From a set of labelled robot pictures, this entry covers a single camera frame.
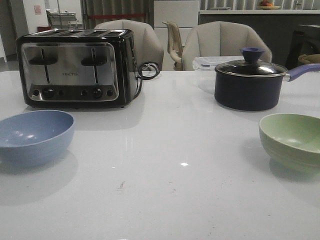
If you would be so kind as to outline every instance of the pot lid knob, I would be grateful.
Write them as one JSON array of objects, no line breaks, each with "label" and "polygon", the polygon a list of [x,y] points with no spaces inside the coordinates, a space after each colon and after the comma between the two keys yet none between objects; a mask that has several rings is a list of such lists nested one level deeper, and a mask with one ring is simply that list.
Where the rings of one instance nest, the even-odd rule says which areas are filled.
[{"label": "pot lid knob", "polygon": [[258,61],[265,50],[259,47],[243,47],[240,48],[240,52],[247,63],[254,64]]}]

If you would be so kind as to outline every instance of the chair backrest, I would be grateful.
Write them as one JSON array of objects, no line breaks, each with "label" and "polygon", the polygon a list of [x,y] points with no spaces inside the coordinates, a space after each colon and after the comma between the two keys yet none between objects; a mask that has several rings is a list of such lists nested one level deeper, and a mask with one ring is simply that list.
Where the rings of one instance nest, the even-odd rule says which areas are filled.
[{"label": "chair backrest", "polygon": [[182,70],[182,42],[179,27],[175,22],[163,21],[168,28],[167,52],[174,61],[175,70]]},{"label": "chair backrest", "polygon": [[183,52],[183,70],[192,71],[195,57],[240,56],[240,48],[265,49],[261,60],[272,61],[272,52],[250,26],[214,21],[194,26],[188,34]]},{"label": "chair backrest", "polygon": [[144,22],[127,19],[106,21],[95,26],[95,29],[129,29],[133,31],[136,62],[156,62],[160,70],[164,60],[164,49],[153,28]]}]

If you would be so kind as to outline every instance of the green bowl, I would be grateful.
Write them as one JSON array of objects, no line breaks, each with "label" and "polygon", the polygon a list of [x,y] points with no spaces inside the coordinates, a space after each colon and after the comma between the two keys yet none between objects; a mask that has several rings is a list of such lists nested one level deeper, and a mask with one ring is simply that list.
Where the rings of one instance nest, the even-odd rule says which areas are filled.
[{"label": "green bowl", "polygon": [[278,163],[299,172],[320,172],[320,119],[278,113],[259,122],[264,150]]}]

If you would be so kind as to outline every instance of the navy blue saucepan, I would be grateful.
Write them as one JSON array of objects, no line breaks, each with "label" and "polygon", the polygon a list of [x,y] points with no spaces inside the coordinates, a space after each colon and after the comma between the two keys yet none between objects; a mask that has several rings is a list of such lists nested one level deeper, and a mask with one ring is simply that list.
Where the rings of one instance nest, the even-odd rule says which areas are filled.
[{"label": "navy blue saucepan", "polygon": [[282,82],[320,70],[320,64],[306,64],[287,70],[284,66],[258,60],[264,52],[261,48],[244,47],[240,51],[244,60],[228,61],[215,67],[214,98],[232,109],[271,109],[278,104]]}]

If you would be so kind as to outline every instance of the four-slice toaster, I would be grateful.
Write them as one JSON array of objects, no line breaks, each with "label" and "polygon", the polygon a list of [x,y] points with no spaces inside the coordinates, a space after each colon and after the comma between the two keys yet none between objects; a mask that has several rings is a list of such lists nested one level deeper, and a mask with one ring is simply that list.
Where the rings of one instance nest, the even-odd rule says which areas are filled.
[{"label": "four-slice toaster", "polygon": [[52,29],[16,45],[24,100],[32,107],[124,107],[140,92],[131,30]]}]

